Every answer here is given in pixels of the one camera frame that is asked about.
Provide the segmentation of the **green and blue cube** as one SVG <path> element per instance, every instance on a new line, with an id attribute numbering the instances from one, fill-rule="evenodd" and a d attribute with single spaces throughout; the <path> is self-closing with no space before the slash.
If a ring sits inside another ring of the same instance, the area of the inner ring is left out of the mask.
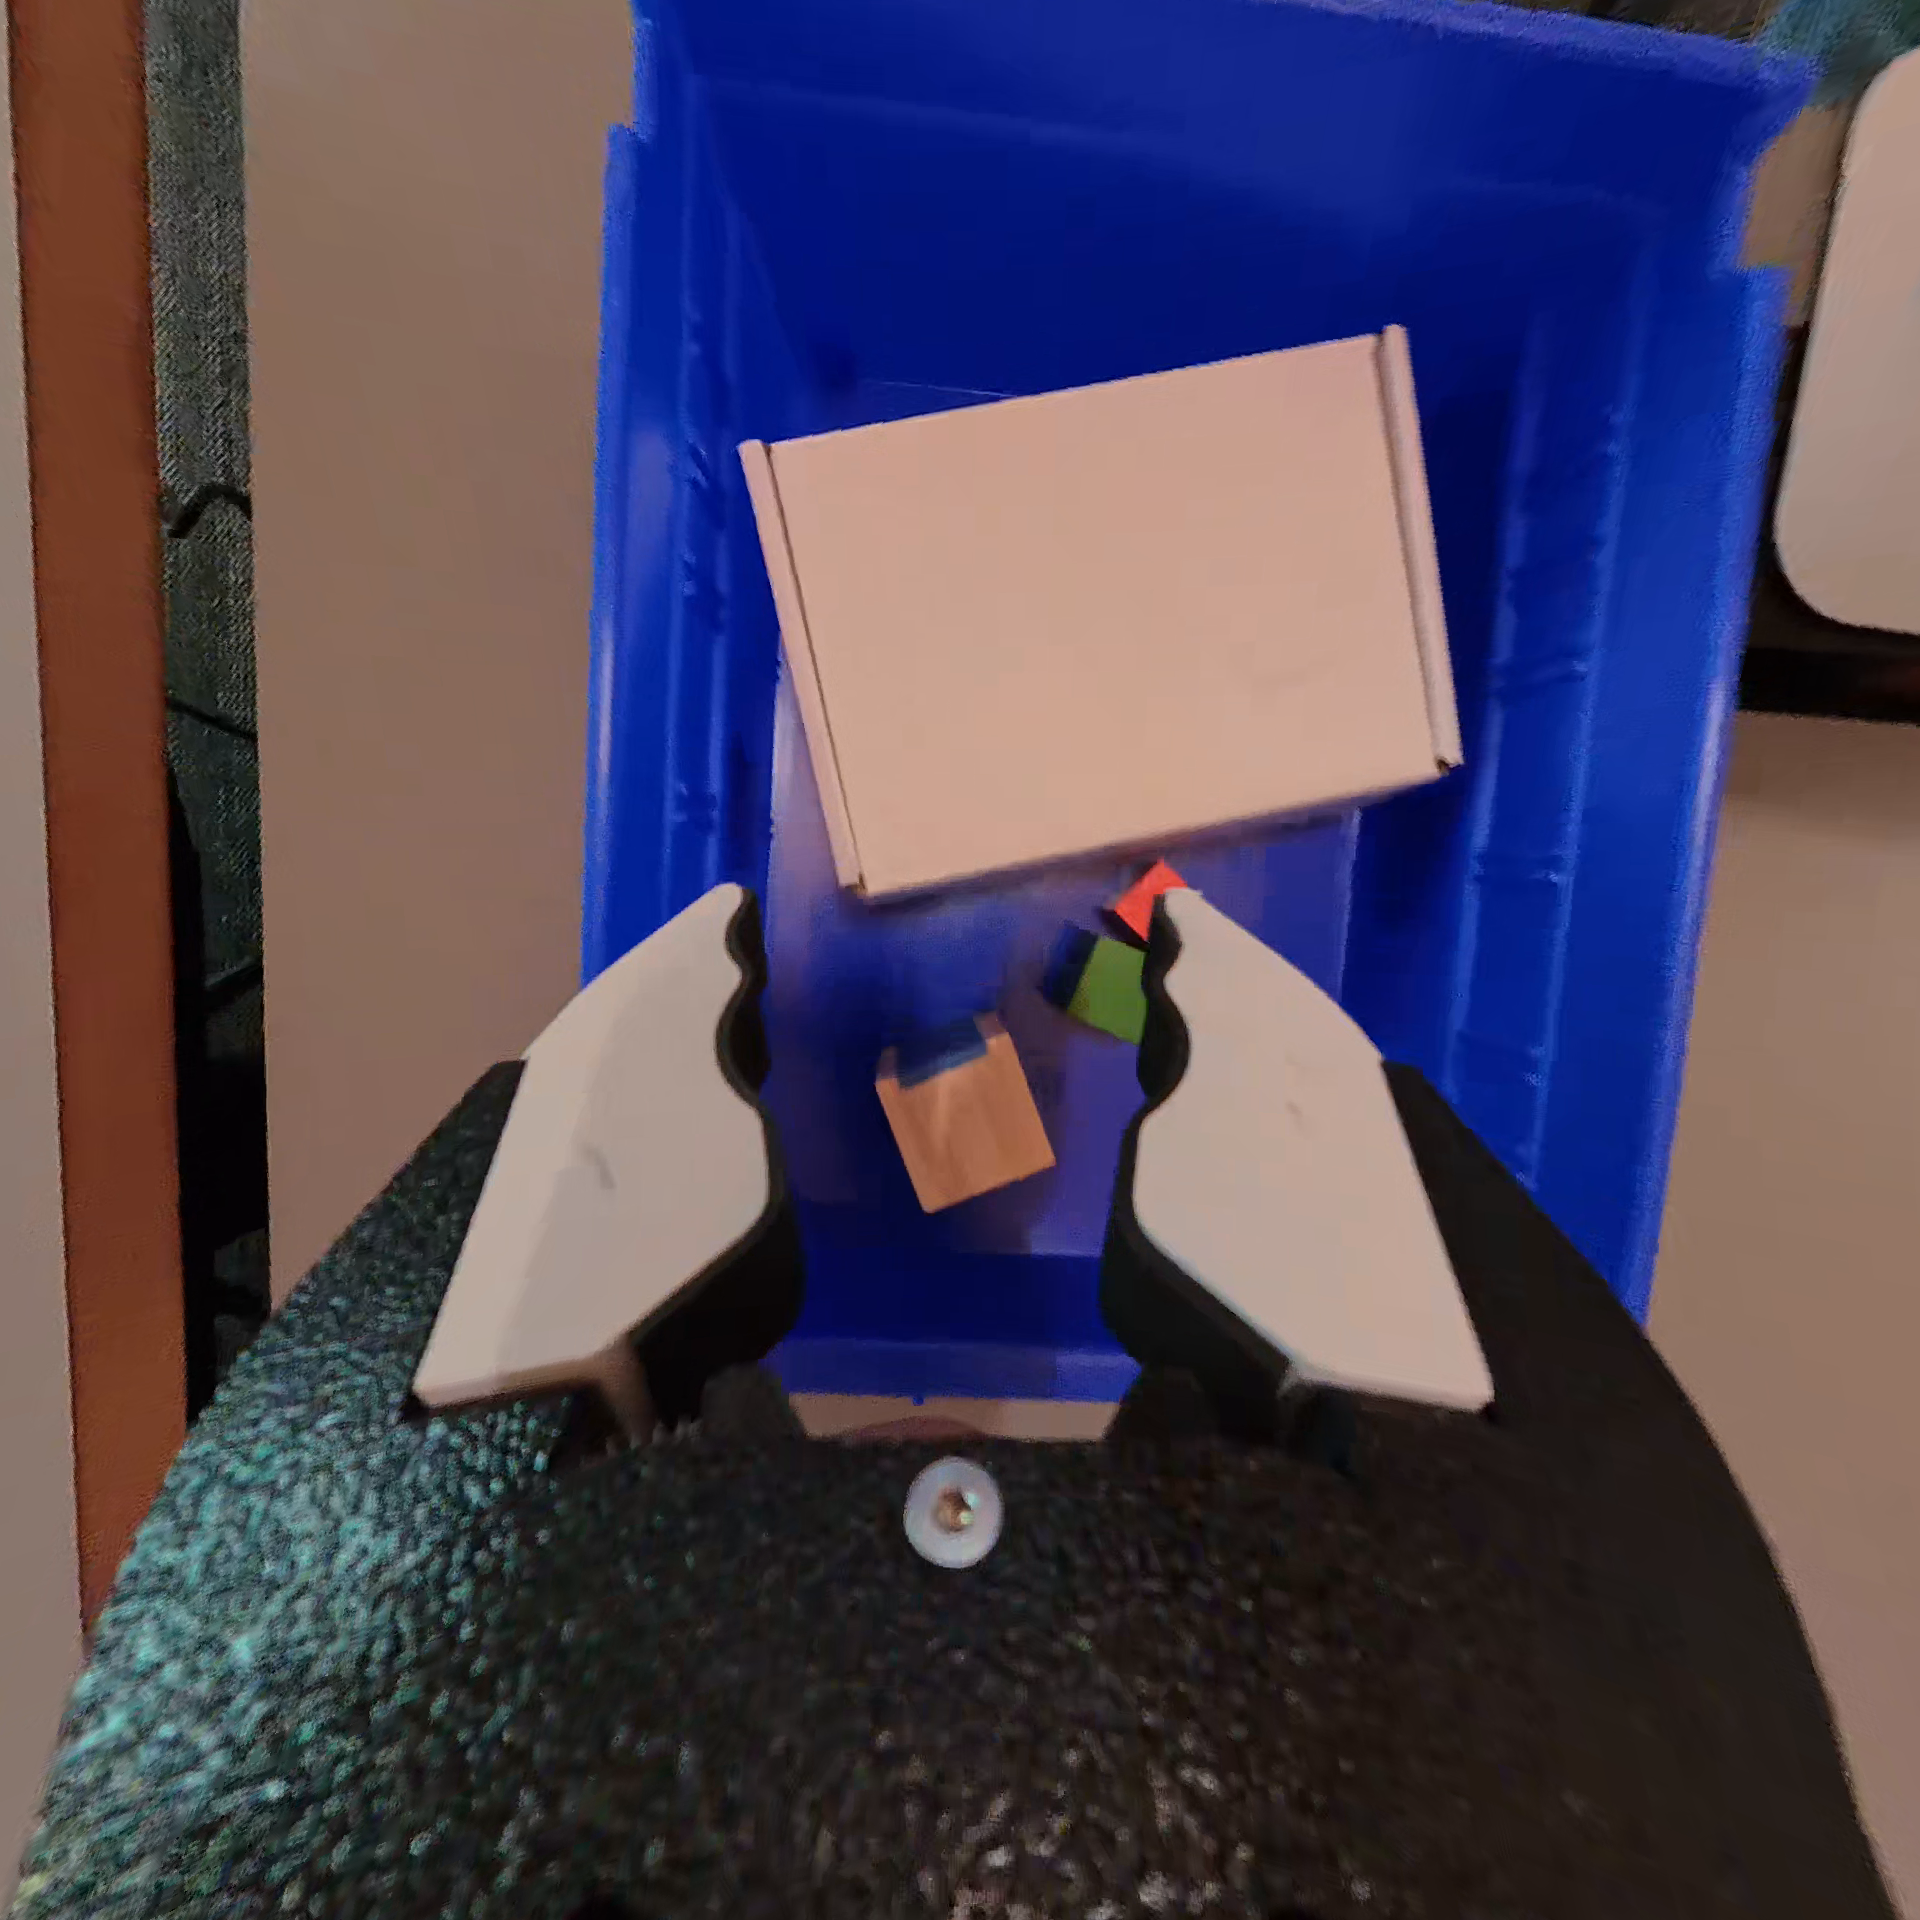
<path id="1" fill-rule="evenodd" d="M 1146 1033 L 1146 949 L 1067 923 L 1048 949 L 1041 995 L 1082 1027 L 1137 1047 Z"/>

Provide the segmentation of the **blue plastic bin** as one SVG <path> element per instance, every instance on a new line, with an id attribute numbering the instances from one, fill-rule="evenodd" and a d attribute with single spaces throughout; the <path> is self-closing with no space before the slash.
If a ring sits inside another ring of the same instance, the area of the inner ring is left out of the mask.
<path id="1" fill-rule="evenodd" d="M 1808 94 L 1645 9 L 634 4 L 608 136 L 584 973 L 760 894 L 837 1397 L 1115 1401 L 1134 1051 L 1035 972 L 1123 880 L 838 896 L 737 445 L 1381 324 L 1411 339 L 1460 769 L 1168 855 L 1648 1308 L 1784 360 L 1747 192 Z M 881 1053 L 996 1014 L 1057 1168 L 922 1212 Z"/>

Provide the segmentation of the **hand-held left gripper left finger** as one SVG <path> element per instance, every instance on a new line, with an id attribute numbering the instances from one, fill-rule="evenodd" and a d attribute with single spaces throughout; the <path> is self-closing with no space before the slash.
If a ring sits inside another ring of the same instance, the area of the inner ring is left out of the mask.
<path id="1" fill-rule="evenodd" d="M 584 1387 L 617 1419 L 696 1419 L 787 1337 L 804 1254 L 761 1097 L 764 984 L 760 900 L 725 880 L 521 1053 L 414 1404 Z"/>

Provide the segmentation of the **white cardboard box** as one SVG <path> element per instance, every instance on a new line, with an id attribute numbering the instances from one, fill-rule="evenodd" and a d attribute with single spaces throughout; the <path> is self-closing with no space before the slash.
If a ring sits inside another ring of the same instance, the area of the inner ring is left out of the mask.
<path id="1" fill-rule="evenodd" d="M 1402 324 L 737 457 L 852 896 L 1162 853 L 1462 763 Z"/>

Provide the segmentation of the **white rounded table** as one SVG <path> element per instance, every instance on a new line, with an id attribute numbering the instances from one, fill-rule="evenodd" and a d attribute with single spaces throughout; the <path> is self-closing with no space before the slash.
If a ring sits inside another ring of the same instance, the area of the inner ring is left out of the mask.
<path id="1" fill-rule="evenodd" d="M 1917 635 L 1917 52 L 1867 85 L 1841 153 L 1773 504 L 1792 591 Z"/>

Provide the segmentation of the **wooden cube with blue tape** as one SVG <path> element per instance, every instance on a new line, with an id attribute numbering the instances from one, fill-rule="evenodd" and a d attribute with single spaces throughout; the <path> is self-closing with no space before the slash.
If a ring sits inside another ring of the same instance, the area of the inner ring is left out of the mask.
<path id="1" fill-rule="evenodd" d="M 886 1047 L 874 1087 L 928 1215 L 1059 1164 L 1018 1045 L 993 1013 L 962 1014 Z"/>

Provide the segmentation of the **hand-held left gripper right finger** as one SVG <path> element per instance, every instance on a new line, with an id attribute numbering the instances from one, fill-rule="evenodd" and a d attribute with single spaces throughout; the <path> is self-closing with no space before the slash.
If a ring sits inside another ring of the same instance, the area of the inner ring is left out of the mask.
<path id="1" fill-rule="evenodd" d="M 1123 1351 L 1216 1425 L 1330 1401 L 1485 1415 L 1493 1367 L 1381 1049 L 1194 888 L 1155 902 L 1142 995 L 1098 1267 Z"/>

